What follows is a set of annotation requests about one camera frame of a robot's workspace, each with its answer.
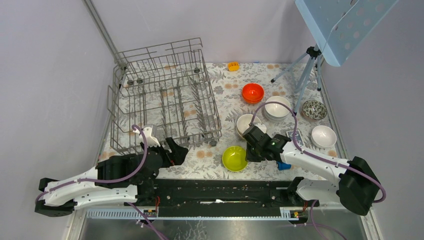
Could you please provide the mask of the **white ribbed ceramic bowl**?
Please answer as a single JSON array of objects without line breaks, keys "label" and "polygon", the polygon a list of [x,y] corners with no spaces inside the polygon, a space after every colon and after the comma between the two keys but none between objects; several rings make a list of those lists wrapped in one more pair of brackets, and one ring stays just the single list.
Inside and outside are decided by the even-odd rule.
[{"label": "white ribbed ceramic bowl", "polygon": [[[266,100],[267,103],[270,102],[278,102],[285,106],[287,106],[289,109],[291,109],[290,102],[282,96],[271,96]],[[282,106],[281,104],[277,103],[270,103],[265,106],[265,111],[270,114],[271,116],[275,118],[284,118],[289,114],[289,110]]]}]

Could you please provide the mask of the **small white ceramic bowl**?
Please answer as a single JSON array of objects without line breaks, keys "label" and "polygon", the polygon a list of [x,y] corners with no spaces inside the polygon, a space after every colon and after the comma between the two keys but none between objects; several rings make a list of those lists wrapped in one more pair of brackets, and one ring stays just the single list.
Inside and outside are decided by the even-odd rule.
[{"label": "small white ceramic bowl", "polygon": [[316,147],[331,148],[337,142],[337,135],[330,127],[318,125],[311,131],[311,141]]}]

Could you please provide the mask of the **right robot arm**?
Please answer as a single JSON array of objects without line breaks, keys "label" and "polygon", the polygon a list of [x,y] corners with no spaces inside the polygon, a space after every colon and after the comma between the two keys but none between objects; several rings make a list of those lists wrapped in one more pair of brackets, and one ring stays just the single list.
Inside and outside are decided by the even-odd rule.
[{"label": "right robot arm", "polygon": [[334,158],[320,152],[301,148],[295,140],[276,134],[270,137],[251,125],[243,134],[248,149],[261,160],[295,165],[316,174],[323,180],[298,177],[287,191],[287,201],[299,206],[304,201],[319,200],[342,204],[354,214],[368,214],[381,190],[381,183],[366,160]]}]

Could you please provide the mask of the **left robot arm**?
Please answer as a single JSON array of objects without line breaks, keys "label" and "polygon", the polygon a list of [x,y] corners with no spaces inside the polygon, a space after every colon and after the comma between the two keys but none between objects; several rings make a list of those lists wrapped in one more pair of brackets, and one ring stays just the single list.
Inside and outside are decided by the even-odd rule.
[{"label": "left robot arm", "polygon": [[158,203],[154,180],[161,169],[180,166],[189,149],[166,138],[168,149],[151,146],[143,153],[113,155],[84,173],[65,180],[42,178],[35,213],[63,217],[75,210],[105,204]]}]

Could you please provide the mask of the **yellow-green plastic bowl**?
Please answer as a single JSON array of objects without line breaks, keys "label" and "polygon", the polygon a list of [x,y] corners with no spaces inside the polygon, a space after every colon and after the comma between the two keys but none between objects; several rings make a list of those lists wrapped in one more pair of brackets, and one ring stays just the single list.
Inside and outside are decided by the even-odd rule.
[{"label": "yellow-green plastic bowl", "polygon": [[221,161],[224,167],[229,171],[240,172],[248,165],[246,155],[247,152],[243,147],[230,146],[222,154]]}]

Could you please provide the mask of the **orange plastic bowl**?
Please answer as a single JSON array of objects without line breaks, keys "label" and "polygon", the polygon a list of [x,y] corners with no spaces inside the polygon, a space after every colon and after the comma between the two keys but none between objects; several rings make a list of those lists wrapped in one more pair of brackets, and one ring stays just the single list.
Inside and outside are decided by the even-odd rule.
[{"label": "orange plastic bowl", "polygon": [[243,100],[248,104],[254,105],[254,104],[260,103],[262,101],[262,98],[258,98],[258,99],[243,98]]},{"label": "orange plastic bowl", "polygon": [[241,90],[243,99],[263,99],[264,95],[263,87],[257,83],[248,83]]}]

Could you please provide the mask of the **beige ribbed ceramic bowl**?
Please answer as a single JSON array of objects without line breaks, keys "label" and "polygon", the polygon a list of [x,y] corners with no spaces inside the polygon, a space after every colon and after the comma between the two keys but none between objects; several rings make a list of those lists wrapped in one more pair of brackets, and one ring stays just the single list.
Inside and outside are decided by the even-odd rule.
[{"label": "beige ribbed ceramic bowl", "polygon": [[244,139],[244,137],[243,137],[243,135],[242,135],[242,133],[239,131],[239,129],[237,128],[237,126],[236,126],[236,132],[237,132],[237,134],[239,135],[239,137],[241,138],[241,139]]}]

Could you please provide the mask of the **beige floral ceramic bowl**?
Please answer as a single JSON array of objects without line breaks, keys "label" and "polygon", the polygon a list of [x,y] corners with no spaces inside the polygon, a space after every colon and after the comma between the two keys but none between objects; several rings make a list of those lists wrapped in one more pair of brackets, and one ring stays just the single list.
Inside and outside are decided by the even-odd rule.
[{"label": "beige floral ceramic bowl", "polygon": [[[249,127],[252,121],[252,114],[241,115],[236,121],[236,127],[243,134]],[[253,120],[253,125],[258,127],[262,132],[267,132],[267,127],[262,123],[262,121],[256,116]]]}]

